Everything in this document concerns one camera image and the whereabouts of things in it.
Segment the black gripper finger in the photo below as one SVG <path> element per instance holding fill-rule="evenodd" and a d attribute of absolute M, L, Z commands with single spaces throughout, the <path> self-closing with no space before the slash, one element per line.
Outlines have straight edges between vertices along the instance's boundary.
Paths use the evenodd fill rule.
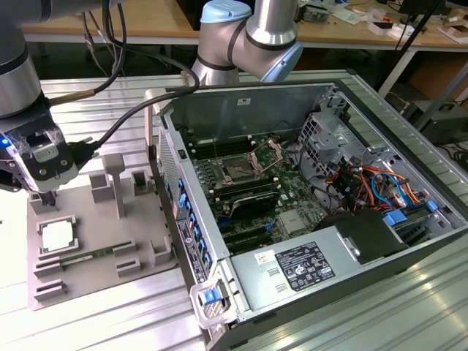
<path fill-rule="evenodd" d="M 40 193 L 39 197 L 42 201 L 43 213 L 59 211 L 59 207 L 57 205 L 57 192 L 55 189 L 50 190 L 49 192 Z"/>

